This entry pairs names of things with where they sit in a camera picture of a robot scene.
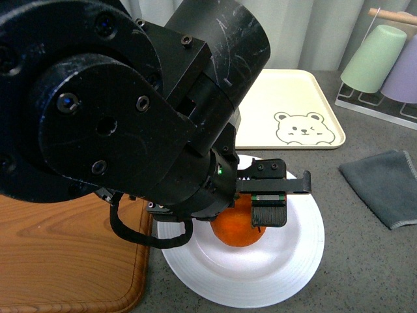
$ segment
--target bear illustration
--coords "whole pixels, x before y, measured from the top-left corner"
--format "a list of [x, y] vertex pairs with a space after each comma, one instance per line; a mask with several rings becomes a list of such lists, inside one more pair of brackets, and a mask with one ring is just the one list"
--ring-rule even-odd
[[274, 118], [278, 122], [276, 136], [286, 144], [330, 145], [335, 139], [334, 133], [323, 123], [324, 117], [318, 113], [289, 115], [278, 112]]

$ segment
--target gray cloth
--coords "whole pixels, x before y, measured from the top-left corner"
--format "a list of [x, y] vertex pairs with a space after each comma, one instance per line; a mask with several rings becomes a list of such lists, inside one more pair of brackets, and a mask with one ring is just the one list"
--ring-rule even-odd
[[342, 164], [339, 170], [386, 227], [417, 224], [417, 172], [406, 151]]

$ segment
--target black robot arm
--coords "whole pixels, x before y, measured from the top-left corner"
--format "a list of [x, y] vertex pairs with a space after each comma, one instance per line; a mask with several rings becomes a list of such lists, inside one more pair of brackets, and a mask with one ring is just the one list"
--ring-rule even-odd
[[188, 225], [162, 248], [237, 192], [256, 195], [254, 225], [282, 226], [283, 195], [310, 192], [309, 175], [289, 188], [283, 161], [267, 176], [256, 169], [269, 161], [254, 161], [248, 185], [229, 122], [269, 55], [234, 0], [184, 0], [165, 27], [114, 0], [1, 1], [0, 193], [58, 202], [96, 192], [118, 235], [158, 246], [118, 221], [121, 194], [146, 199], [157, 220]]

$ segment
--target black cable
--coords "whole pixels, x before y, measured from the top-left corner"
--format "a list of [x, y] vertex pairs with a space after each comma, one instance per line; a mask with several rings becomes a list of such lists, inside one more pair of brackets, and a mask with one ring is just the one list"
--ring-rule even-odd
[[193, 234], [193, 222], [191, 220], [184, 220], [185, 233], [179, 235], [178, 237], [169, 238], [169, 239], [159, 239], [153, 236], [144, 235], [133, 229], [127, 227], [120, 220], [118, 211], [119, 203], [123, 194], [116, 192], [112, 197], [112, 204], [110, 205], [110, 225], [111, 229], [118, 235], [121, 239], [130, 241], [131, 243], [137, 243], [143, 246], [153, 246], [158, 249], [170, 249], [177, 246], [185, 245]]

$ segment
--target gray countertop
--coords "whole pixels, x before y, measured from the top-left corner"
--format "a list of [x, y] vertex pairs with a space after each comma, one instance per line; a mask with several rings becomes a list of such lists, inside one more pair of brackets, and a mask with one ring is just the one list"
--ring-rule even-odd
[[313, 74], [346, 133], [346, 142], [335, 150], [241, 153], [282, 158], [295, 175], [305, 169], [311, 172], [313, 197], [326, 233], [323, 258], [314, 277], [282, 303], [258, 309], [229, 308], [186, 287], [162, 252], [152, 249], [146, 291], [133, 312], [417, 312], [417, 226], [390, 231], [338, 170], [342, 163], [391, 149], [408, 151], [417, 165], [417, 131], [335, 106], [340, 73]]

